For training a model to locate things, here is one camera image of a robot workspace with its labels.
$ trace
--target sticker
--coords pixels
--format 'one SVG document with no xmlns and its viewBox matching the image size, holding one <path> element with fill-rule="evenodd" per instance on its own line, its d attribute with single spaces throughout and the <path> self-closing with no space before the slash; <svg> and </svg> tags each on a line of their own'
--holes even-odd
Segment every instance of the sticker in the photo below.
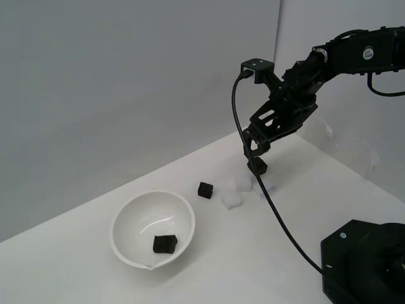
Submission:
<svg viewBox="0 0 405 304">
<path fill-rule="evenodd" d="M 368 46 L 363 51 L 363 58 L 365 60 L 370 60 L 374 56 L 374 50 L 371 46 Z"/>
</svg>

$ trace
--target black cube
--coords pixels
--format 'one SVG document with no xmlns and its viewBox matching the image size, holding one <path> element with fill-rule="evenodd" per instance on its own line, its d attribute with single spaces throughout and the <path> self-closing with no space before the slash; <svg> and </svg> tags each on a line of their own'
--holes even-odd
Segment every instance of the black cube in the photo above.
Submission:
<svg viewBox="0 0 405 304">
<path fill-rule="evenodd" d="M 153 252 L 155 253 L 171 253 L 176 249 L 177 237 L 172 236 L 154 236 Z"/>
<path fill-rule="evenodd" d="M 260 157 L 254 157 L 253 162 L 256 165 L 259 175 L 263 175 L 266 173 L 267 164 Z M 253 168 L 251 166 L 251 162 L 248 162 L 247 166 L 249 167 L 250 171 L 253 173 Z"/>
<path fill-rule="evenodd" d="M 213 185 L 207 184 L 206 182 L 200 182 L 200 186 L 198 187 L 198 195 L 202 196 L 203 198 L 210 199 L 213 195 L 213 191 Z"/>
</svg>

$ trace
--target gray wall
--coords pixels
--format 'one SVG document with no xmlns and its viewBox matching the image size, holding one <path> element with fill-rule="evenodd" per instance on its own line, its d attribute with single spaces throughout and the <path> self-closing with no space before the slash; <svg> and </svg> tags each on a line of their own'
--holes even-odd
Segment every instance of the gray wall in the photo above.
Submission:
<svg viewBox="0 0 405 304">
<path fill-rule="evenodd" d="M 233 132 L 233 81 L 273 59 L 278 9 L 1 1 L 0 241 Z M 266 95 L 242 84 L 243 121 Z"/>
<path fill-rule="evenodd" d="M 404 12 L 403 0 L 283 0 L 276 72 L 346 30 L 405 25 Z M 404 84 L 403 71 L 374 77 L 383 92 L 404 91 Z M 318 92 L 318 105 L 300 135 L 405 201 L 405 97 L 376 96 L 365 76 L 340 75 Z"/>
</svg>

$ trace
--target robotic arm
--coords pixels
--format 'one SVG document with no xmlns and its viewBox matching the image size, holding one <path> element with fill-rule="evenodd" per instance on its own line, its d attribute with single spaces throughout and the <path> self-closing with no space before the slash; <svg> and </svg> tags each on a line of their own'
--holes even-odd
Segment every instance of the robotic arm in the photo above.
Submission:
<svg viewBox="0 0 405 304">
<path fill-rule="evenodd" d="M 405 92 L 381 93 L 372 86 L 372 75 L 405 69 L 405 28 L 385 28 L 369 32 L 352 30 L 322 46 L 315 46 L 308 58 L 297 61 L 281 81 L 274 74 L 274 63 L 251 59 L 241 64 L 241 71 L 252 70 L 254 83 L 265 84 L 269 100 L 250 118 L 244 137 L 257 157 L 266 153 L 273 141 L 294 133 L 317 109 L 316 92 L 335 76 L 368 74 L 368 87 L 381 96 L 402 96 Z"/>
<path fill-rule="evenodd" d="M 315 46 L 308 58 L 297 61 L 280 80 L 274 63 L 251 59 L 241 65 L 232 91 L 232 110 L 244 143 L 248 166 L 284 232 L 300 254 L 323 276 L 323 292 L 333 304 L 405 303 L 405 225 L 372 224 L 352 220 L 321 242 L 322 269 L 297 244 L 266 192 L 261 174 L 266 165 L 260 155 L 273 141 L 294 133 L 317 109 L 316 93 L 338 74 L 368 75 L 370 90 L 380 96 L 403 96 L 405 92 L 382 93 L 373 88 L 372 75 L 405 69 L 405 28 L 351 30 L 322 46 Z M 240 127 L 235 107 L 238 82 L 254 76 L 255 84 L 265 84 L 269 100 Z M 257 148 L 252 150 L 252 142 Z"/>
</svg>

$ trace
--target black cable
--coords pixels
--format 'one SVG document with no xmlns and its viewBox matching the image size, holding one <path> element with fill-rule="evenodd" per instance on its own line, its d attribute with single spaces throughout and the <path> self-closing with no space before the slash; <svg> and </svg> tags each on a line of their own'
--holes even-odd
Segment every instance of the black cable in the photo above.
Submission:
<svg viewBox="0 0 405 304">
<path fill-rule="evenodd" d="M 376 89 L 373 88 L 373 73 L 369 73 L 367 74 L 367 86 L 370 89 L 371 92 L 373 92 L 374 94 L 377 94 L 379 96 L 384 96 L 384 97 L 399 97 L 399 96 L 404 96 L 405 95 L 405 91 L 404 92 L 396 92 L 396 93 L 383 93 L 380 92 Z"/>
<path fill-rule="evenodd" d="M 348 30 L 347 32 L 341 33 L 340 35 L 336 36 L 334 40 L 341 40 L 347 36 L 360 34 L 362 32 L 366 32 L 366 30 Z"/>
<path fill-rule="evenodd" d="M 245 137 L 243 136 L 243 131 L 242 127 L 240 126 L 238 114 L 236 111 L 236 104 L 235 104 L 235 96 L 236 96 L 236 88 L 238 86 L 238 83 L 242 79 L 249 78 L 250 76 L 253 75 L 253 71 L 250 70 L 244 70 L 243 72 L 240 73 L 238 78 L 236 79 L 234 83 L 234 87 L 232 88 L 232 113 L 234 114 L 234 119 L 235 119 L 235 124 L 236 128 L 238 130 L 239 136 L 242 139 L 243 146 L 246 151 L 247 158 L 249 159 L 249 162 L 251 163 L 252 167 L 252 172 L 255 176 L 255 178 L 258 180 L 258 183 L 260 185 L 261 190 L 263 191 L 263 194 L 265 195 L 265 198 L 267 199 L 268 204 L 270 205 L 271 209 L 273 210 L 274 215 L 276 216 L 278 223 L 280 223 L 281 228 L 284 230 L 284 233 L 287 235 L 287 237 L 290 239 L 291 243 L 296 247 L 298 252 L 302 255 L 302 257 L 316 270 L 318 271 L 326 280 L 328 280 L 330 283 L 332 283 L 343 295 L 345 295 L 348 299 L 352 301 L 354 304 L 359 304 L 359 302 L 350 294 L 348 293 L 344 288 L 342 288 L 337 282 L 335 282 L 331 277 L 329 277 L 326 272 L 323 271 L 314 261 L 311 260 L 309 256 L 302 250 L 302 248 L 299 246 L 297 241 L 294 239 L 290 231 L 288 230 L 287 226 L 285 225 L 283 219 L 281 218 L 276 206 L 274 205 L 273 201 L 270 198 L 270 195 L 268 194 L 265 185 L 263 184 L 263 181 L 261 180 L 260 175 L 258 174 L 258 169 L 256 168 L 256 164 L 253 162 L 253 156 L 251 154 L 251 149 L 247 145 Z"/>
</svg>

